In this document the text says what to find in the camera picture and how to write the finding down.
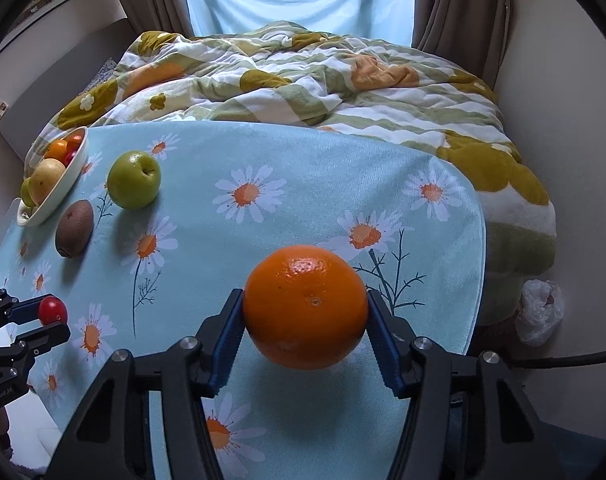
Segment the person left hand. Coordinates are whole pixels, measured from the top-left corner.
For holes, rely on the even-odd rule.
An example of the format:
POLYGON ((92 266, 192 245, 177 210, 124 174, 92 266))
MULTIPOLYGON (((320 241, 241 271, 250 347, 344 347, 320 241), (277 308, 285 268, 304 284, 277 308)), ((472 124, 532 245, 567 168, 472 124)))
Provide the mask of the person left hand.
POLYGON ((5 408, 0 408, 0 448, 7 452, 11 450, 11 439, 9 437, 10 422, 5 408))

